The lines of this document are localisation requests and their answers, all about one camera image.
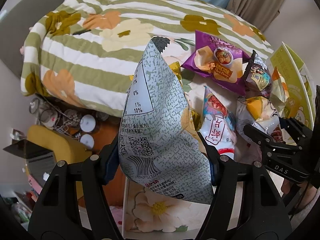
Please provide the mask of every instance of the purple snack bag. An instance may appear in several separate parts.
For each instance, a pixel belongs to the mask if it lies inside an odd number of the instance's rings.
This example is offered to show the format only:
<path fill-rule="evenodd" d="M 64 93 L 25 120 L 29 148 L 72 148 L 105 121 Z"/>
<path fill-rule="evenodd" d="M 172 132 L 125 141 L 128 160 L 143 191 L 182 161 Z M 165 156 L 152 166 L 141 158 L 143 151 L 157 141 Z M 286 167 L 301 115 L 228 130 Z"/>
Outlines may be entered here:
<path fill-rule="evenodd" d="M 196 31 L 196 51 L 182 67 L 203 77 L 210 77 L 218 85 L 244 96 L 242 63 L 249 59 L 242 49 L 215 36 Z"/>

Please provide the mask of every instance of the orange wooden floor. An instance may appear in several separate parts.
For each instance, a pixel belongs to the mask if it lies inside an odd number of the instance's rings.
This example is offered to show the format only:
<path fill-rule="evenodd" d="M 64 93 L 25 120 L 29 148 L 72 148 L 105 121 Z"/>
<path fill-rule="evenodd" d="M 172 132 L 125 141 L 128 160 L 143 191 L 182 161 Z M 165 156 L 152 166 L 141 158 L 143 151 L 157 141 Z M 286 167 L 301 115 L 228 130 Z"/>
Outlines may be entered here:
<path fill-rule="evenodd" d="M 119 132 L 120 124 L 115 124 L 118 120 L 116 117 L 109 117 L 108 120 L 101 123 L 99 131 L 92 134 L 94 139 L 93 150 L 96 151 L 97 154 L 99 154 L 103 146 L 110 144 Z M 125 175 L 122 173 L 120 168 L 118 168 L 114 179 L 110 181 L 108 185 L 103 186 L 103 191 L 109 206 L 123 205 L 124 184 Z M 78 204 L 79 206 L 85 207 L 84 197 L 81 197 L 78 200 Z"/>

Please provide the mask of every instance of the blanket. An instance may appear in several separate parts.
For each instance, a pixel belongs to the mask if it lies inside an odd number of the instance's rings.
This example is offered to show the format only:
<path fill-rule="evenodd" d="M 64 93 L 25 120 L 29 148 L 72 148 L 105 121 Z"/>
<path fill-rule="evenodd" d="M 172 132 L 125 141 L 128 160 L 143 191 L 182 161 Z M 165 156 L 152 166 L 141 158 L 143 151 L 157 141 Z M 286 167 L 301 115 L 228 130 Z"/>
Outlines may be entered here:
<path fill-rule="evenodd" d="M 195 30 L 249 55 L 254 49 L 264 60 L 273 52 L 257 28 L 199 0 L 64 0 L 25 40 L 22 93 L 54 96 L 121 117 L 149 40 L 162 50 L 168 65 L 182 64 L 194 51 Z M 182 71 L 186 93 L 199 83 L 194 78 L 194 73 Z"/>

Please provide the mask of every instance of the yellow chair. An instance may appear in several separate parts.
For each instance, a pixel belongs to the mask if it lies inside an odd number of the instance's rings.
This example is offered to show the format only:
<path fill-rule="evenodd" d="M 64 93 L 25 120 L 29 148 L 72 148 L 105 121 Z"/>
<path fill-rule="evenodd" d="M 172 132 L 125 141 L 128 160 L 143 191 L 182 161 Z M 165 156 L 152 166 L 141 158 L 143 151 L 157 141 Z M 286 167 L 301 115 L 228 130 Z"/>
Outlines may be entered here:
<path fill-rule="evenodd" d="M 49 130 L 41 125 L 32 125 L 27 134 L 27 139 L 34 144 L 54 152 L 56 161 L 64 160 L 68 164 L 83 162 L 92 155 L 85 146 L 61 133 Z M 76 182 L 77 198 L 83 196 L 82 183 Z"/>

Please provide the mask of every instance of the person's hand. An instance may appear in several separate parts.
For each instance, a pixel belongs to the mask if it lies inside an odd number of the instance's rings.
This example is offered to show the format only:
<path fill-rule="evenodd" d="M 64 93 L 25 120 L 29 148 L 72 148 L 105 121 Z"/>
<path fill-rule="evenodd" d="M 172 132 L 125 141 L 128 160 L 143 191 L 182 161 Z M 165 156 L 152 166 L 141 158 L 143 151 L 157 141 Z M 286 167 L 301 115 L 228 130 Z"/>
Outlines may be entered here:
<path fill-rule="evenodd" d="M 306 181 L 303 182 L 302 184 L 298 184 L 298 186 L 302 188 L 302 192 L 305 190 L 307 184 L 308 183 Z M 281 186 L 281 191 L 284 194 L 288 194 L 292 185 L 293 185 L 292 182 L 288 181 L 287 179 L 284 179 Z M 309 184 L 306 194 L 304 195 L 304 198 L 298 207 L 298 211 L 301 211 L 302 209 L 304 209 L 313 200 L 313 198 L 316 195 L 316 192 L 317 192 L 317 189 L 313 187 L 311 184 Z"/>

